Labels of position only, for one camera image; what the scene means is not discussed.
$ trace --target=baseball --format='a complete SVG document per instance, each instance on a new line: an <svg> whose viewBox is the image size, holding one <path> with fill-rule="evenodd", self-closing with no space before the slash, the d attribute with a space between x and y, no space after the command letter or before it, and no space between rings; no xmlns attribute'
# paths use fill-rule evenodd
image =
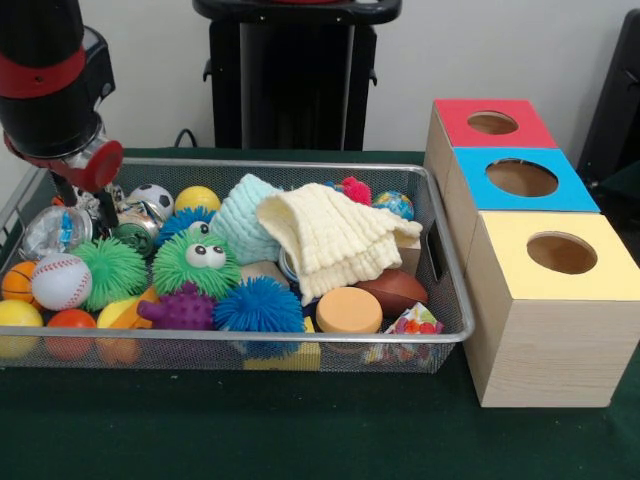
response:
<svg viewBox="0 0 640 480"><path fill-rule="evenodd" d="M55 311L78 308L91 293L91 286L87 264L68 253L44 257L31 280L31 291L38 303Z"/></svg>

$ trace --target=yellow ball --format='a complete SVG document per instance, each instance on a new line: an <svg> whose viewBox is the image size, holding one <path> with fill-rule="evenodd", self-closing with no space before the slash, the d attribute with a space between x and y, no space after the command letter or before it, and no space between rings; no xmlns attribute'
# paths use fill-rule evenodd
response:
<svg viewBox="0 0 640 480"><path fill-rule="evenodd" d="M115 322L127 308L136 303L137 300L138 297L127 298L126 300L110 303L104 307L98 317L98 328L109 328L111 324Z"/></svg>
<svg viewBox="0 0 640 480"><path fill-rule="evenodd" d="M204 207L210 212L218 211L220 199L207 187L186 188L176 198L176 212L185 208L195 210L198 207Z"/></svg>
<svg viewBox="0 0 640 480"><path fill-rule="evenodd" d="M21 300L0 302L1 327L42 327L40 312ZM20 358L29 353L38 343L38 337L0 336L0 357Z"/></svg>

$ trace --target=mint green knitted cloth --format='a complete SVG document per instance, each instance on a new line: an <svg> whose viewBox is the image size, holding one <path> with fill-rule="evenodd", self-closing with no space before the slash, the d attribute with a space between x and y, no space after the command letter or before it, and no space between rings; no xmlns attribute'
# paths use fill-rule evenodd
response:
<svg viewBox="0 0 640 480"><path fill-rule="evenodd" d="M278 192L277 188L248 173L229 192L211 220L211 232L226 240L241 265L278 259L280 244L256 218L256 208L262 200Z"/></svg>

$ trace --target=black stand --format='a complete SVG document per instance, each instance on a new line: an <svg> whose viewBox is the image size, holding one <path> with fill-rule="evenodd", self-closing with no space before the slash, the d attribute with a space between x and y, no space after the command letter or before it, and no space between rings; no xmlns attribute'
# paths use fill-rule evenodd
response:
<svg viewBox="0 0 640 480"><path fill-rule="evenodd" d="M588 184L599 184L640 160L639 107L640 10L632 10L622 26L578 164Z"/></svg>
<svg viewBox="0 0 640 480"><path fill-rule="evenodd" d="M369 82L376 82L372 25L402 0L284 5L193 0L212 20L216 146L362 150Z"/></svg>

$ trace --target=metal mesh basket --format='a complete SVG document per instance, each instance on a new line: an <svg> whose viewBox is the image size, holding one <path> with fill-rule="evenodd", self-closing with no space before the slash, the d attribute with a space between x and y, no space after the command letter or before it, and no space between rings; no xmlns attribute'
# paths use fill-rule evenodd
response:
<svg viewBox="0 0 640 480"><path fill-rule="evenodd" d="M429 309L445 325L443 334L93 329L73 330L70 336L65 329L0 327L0 366L434 373L455 344L471 335L474 321L469 298L438 189L431 174L421 167L128 159L116 182L125 191L156 183L173 195L192 185L206 185L223 198L248 172L284 189L355 176L374 192L406 193L413 199L416 221L424 226L417 278L429 292ZM3 273L20 261L17 250L25 226L50 205L54 195L48 174L32 169L0 213ZM392 321L387 319L383 329ZM88 353L75 358L87 345Z"/></svg>

